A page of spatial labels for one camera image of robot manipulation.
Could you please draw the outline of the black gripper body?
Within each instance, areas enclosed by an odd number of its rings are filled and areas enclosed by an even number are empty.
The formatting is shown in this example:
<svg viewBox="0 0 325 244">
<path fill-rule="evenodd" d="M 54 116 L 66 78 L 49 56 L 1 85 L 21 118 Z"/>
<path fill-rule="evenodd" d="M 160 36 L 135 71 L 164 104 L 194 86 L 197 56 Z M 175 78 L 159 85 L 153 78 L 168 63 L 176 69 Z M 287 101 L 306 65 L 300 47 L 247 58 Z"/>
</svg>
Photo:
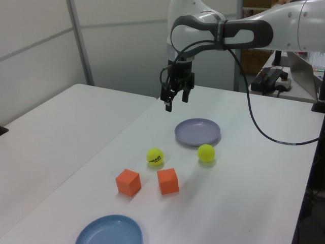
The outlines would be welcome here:
<svg viewBox="0 0 325 244">
<path fill-rule="evenodd" d="M 179 92 L 181 90 L 191 90 L 194 88 L 192 62 L 174 63 L 168 60 L 168 65 L 171 67 L 168 70 L 167 90 Z"/>
</svg>

